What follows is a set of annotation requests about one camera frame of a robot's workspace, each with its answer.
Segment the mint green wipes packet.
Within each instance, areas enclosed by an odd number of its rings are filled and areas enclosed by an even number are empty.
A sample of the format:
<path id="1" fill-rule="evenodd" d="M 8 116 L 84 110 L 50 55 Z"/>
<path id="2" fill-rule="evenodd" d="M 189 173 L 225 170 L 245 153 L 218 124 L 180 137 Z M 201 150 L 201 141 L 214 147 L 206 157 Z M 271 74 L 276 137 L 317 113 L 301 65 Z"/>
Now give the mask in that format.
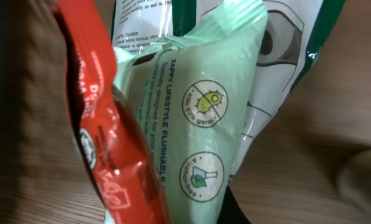
<path id="1" fill-rule="evenodd" d="M 118 1 L 115 87 L 129 100 L 173 223 L 216 223 L 268 13 L 262 1 Z"/>

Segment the red Nescafe coffee sachet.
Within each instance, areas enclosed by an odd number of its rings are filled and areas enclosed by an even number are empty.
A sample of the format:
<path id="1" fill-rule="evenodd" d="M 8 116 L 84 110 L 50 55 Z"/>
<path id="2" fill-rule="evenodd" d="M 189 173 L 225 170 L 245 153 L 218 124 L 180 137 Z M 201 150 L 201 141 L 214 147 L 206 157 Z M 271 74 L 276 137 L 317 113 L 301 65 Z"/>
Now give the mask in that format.
<path id="1" fill-rule="evenodd" d="M 114 89 L 116 57 L 93 1 L 58 0 L 73 137 L 115 223 L 170 223 L 163 186 L 132 110 Z"/>

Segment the green 3M gloves packet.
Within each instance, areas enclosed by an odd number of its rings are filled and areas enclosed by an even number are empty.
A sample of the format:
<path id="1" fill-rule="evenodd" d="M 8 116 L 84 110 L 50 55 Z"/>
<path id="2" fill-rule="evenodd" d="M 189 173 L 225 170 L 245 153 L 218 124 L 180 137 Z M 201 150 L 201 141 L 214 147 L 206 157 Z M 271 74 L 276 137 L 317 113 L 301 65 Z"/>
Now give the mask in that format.
<path id="1" fill-rule="evenodd" d="M 263 2 L 268 22 L 231 177 L 239 170 L 252 141 L 318 59 L 345 3 L 344 0 Z M 185 35 L 221 3 L 222 0 L 115 0 L 112 44 L 118 53 L 139 54 L 163 35 Z"/>

